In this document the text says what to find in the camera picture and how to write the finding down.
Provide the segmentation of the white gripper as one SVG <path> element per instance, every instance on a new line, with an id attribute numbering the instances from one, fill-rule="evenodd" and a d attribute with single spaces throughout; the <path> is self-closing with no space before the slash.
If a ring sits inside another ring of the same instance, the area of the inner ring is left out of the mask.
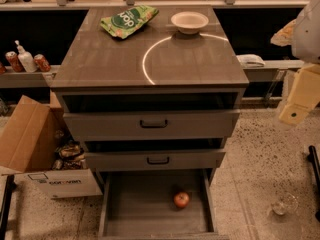
<path id="1" fill-rule="evenodd" d="M 270 42 L 284 47 L 292 43 L 296 20 L 287 23 L 276 32 Z M 300 124 L 320 102 L 320 65 L 309 64 L 294 74 L 294 82 L 288 96 L 290 104 L 278 106 L 278 120 L 290 126 Z"/>

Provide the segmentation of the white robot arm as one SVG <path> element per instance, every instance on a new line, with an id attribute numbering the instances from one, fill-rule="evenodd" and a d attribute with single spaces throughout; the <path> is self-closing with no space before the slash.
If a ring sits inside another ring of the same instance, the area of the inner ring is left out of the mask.
<path id="1" fill-rule="evenodd" d="M 295 20 L 271 38 L 277 46 L 291 46 L 292 55 L 304 62 L 284 79 L 278 120 L 287 125 L 301 123 L 320 102 L 320 0 L 310 0 Z"/>

